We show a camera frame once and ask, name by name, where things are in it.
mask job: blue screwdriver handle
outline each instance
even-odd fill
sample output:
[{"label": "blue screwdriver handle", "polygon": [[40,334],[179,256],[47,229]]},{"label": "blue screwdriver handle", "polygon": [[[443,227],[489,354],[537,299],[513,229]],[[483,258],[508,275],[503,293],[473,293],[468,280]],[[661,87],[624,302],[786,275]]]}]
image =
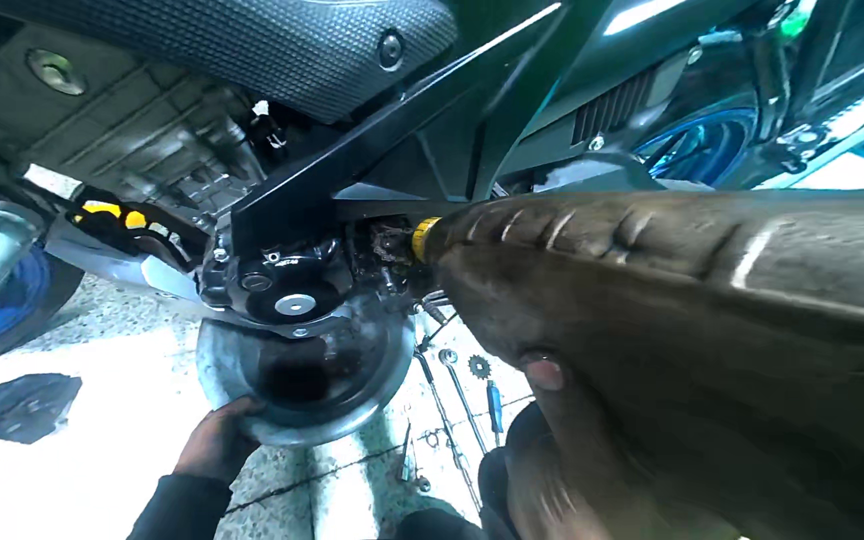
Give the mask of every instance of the blue screwdriver handle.
[{"label": "blue screwdriver handle", "polygon": [[494,434],[501,434],[502,394],[498,392],[498,386],[492,380],[486,385],[486,397],[488,398],[488,419],[491,421],[492,432]]}]

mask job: wheel rim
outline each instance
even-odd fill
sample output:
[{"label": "wheel rim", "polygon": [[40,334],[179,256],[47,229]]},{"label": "wheel rim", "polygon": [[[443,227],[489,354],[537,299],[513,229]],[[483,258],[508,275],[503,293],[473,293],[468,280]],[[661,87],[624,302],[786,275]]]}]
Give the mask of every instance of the wheel rim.
[{"label": "wheel rim", "polygon": [[634,150],[653,178],[715,187],[752,140],[756,112],[736,108],[702,116],[656,136]]},{"label": "wheel rim", "polygon": [[50,283],[49,260],[42,248],[33,245],[0,286],[0,337],[36,311]]}]

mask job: floor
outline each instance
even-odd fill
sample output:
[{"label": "floor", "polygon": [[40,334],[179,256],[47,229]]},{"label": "floor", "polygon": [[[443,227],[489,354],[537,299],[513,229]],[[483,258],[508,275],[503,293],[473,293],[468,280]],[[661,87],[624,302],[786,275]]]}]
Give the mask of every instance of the floor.
[{"label": "floor", "polygon": [[[64,429],[30,446],[0,441],[0,538],[128,535],[158,478],[171,471],[210,409],[196,378],[199,323],[158,297],[86,276],[51,330],[0,356],[0,383],[27,373],[82,378]],[[420,335],[438,327],[426,315],[416,325]],[[531,401],[530,390],[521,373],[481,350],[460,319],[436,337],[426,358],[474,483],[482,451],[438,362],[441,348],[459,354],[456,372],[487,450],[496,443],[486,383],[470,372],[469,356],[490,360],[506,429]],[[400,480],[407,433],[417,475],[431,485],[427,493]],[[382,415],[361,431],[316,448],[260,448],[232,490],[216,533],[222,540],[388,538],[404,515],[426,508],[478,522],[415,361]]]}]

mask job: sprocket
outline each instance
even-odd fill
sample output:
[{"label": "sprocket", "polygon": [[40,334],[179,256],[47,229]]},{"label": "sprocket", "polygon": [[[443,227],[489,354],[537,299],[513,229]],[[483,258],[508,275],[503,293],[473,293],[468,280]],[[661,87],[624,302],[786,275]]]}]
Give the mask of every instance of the sprocket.
[{"label": "sprocket", "polygon": [[468,359],[468,369],[472,374],[479,379],[486,380],[492,374],[492,366],[489,361],[478,354],[474,354]]}]

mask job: sleeve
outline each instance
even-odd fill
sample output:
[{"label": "sleeve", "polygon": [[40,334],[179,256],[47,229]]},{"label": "sleeve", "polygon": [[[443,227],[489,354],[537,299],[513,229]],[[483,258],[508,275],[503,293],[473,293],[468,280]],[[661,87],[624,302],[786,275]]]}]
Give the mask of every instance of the sleeve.
[{"label": "sleeve", "polygon": [[232,497],[215,478],[162,476],[127,540],[212,540]]}]

